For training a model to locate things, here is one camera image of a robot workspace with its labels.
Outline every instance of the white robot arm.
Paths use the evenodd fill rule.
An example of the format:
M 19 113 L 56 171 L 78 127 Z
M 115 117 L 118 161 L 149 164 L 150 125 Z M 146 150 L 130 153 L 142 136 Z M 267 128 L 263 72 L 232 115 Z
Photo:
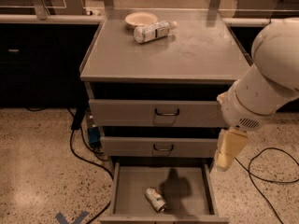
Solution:
M 276 111 L 299 98 L 299 19 L 271 23 L 255 38 L 254 65 L 218 96 L 224 120 L 216 164 L 227 170 L 248 142 L 246 131 L 269 122 Z

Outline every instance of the gray cabinet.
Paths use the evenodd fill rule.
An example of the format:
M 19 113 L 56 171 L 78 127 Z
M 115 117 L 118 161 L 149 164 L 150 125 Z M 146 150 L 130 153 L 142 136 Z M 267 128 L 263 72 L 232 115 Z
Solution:
M 101 144 L 114 165 L 110 215 L 101 223 L 228 223 L 219 217 L 209 179 L 221 128 L 217 103 L 249 66 L 219 16 L 155 9 L 177 21 L 165 39 L 139 45 L 110 10 L 81 66 Z M 167 208 L 144 193 L 155 187 Z

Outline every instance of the cabinet top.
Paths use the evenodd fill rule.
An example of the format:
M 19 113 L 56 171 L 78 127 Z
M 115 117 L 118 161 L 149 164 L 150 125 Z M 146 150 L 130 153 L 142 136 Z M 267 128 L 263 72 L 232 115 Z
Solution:
M 140 45 L 124 20 L 137 11 L 178 28 Z M 110 10 L 82 67 L 83 81 L 172 83 L 232 83 L 249 69 L 220 15 L 195 9 Z

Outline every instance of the small bowl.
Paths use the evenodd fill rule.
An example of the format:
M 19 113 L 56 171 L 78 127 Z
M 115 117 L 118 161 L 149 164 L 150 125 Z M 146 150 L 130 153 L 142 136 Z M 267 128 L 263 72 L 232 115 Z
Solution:
M 137 26 L 151 25 L 158 21 L 156 15 L 148 12 L 135 12 L 125 17 L 128 27 L 135 29 Z

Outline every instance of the drawer handle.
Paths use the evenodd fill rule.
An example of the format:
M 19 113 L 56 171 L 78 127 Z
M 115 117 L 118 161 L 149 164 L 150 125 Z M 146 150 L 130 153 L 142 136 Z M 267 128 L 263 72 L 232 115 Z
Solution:
M 155 144 L 153 145 L 153 149 L 155 149 L 156 151 L 170 152 L 170 151 L 174 150 L 174 148 L 175 148 L 174 145 L 171 145 L 170 148 L 158 148 L 158 147 L 156 147 Z
M 155 109 L 155 114 L 156 114 L 157 116 L 178 116 L 178 115 L 179 115 L 179 108 L 178 108 L 178 110 L 177 110 L 176 113 L 160 113 L 160 112 L 158 111 L 158 109 L 156 108 L 156 109 Z
M 8 52 L 10 54 L 18 55 L 20 53 L 19 49 L 8 49 Z

